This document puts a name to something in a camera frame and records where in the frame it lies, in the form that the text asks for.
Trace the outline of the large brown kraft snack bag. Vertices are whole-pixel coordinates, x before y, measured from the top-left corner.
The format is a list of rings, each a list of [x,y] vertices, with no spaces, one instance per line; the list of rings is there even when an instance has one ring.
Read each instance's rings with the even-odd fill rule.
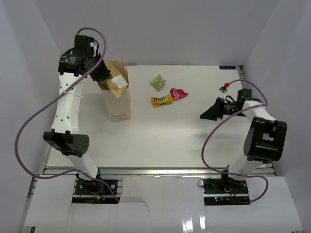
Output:
[[[98,86],[103,91],[110,91],[116,98],[120,98],[129,86],[128,71],[125,61],[105,60],[107,68],[111,71],[112,78],[99,82]]]

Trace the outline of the yellow M&M's packet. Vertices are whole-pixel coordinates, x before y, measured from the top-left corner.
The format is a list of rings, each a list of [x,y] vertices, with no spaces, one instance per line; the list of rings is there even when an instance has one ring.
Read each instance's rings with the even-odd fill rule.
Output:
[[[151,97],[151,103],[154,108],[160,107],[163,105],[173,104],[174,100],[171,95],[165,95],[161,98]]]

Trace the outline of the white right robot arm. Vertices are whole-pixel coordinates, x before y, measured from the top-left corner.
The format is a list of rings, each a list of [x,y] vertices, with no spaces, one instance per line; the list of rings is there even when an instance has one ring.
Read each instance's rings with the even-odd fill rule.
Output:
[[[213,106],[200,115],[201,119],[222,119],[238,113],[247,117],[251,125],[243,145],[243,155],[224,170],[219,187],[224,193],[232,193],[245,184],[245,179],[261,165],[279,161],[286,138],[287,123],[273,118],[262,101],[252,97],[252,90],[243,88],[237,93],[237,100],[218,97]]]

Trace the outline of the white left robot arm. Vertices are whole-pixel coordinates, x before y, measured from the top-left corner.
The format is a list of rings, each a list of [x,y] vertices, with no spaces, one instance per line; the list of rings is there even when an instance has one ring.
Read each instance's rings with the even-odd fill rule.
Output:
[[[71,160],[78,173],[76,175],[93,194],[102,190],[99,169],[94,165],[87,150],[89,136],[80,134],[78,114],[85,80],[90,72],[95,82],[104,82],[112,77],[98,51],[99,44],[93,38],[76,35],[74,47],[61,55],[59,60],[59,94],[56,114],[51,130],[44,132],[44,140],[54,149]]]

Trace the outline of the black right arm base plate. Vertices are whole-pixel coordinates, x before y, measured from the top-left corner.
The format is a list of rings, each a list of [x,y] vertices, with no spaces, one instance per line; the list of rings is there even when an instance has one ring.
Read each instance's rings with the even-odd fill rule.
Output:
[[[250,201],[246,181],[225,187],[221,179],[201,178],[198,186],[203,190],[205,206],[248,205]]]

